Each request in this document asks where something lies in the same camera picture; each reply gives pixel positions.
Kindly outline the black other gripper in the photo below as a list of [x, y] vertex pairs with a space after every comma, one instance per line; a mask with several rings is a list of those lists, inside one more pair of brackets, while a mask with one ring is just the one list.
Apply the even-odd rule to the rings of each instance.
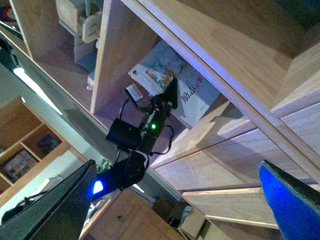
[[173, 78], [163, 93], [151, 99], [150, 104], [143, 108], [144, 117], [139, 125], [141, 140], [136, 148], [145, 154], [161, 154], [153, 151], [153, 147], [165, 127], [173, 127], [165, 124], [169, 118], [171, 109], [178, 108], [178, 80]]

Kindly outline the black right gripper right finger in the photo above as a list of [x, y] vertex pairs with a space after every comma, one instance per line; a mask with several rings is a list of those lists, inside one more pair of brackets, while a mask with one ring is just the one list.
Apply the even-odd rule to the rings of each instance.
[[320, 192], [263, 160], [259, 180], [267, 204], [285, 240], [320, 238]]

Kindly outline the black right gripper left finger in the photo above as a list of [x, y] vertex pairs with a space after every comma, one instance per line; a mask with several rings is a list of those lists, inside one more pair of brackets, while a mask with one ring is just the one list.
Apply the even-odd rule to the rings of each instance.
[[93, 197], [97, 167], [89, 160], [0, 227], [2, 240], [77, 240]]

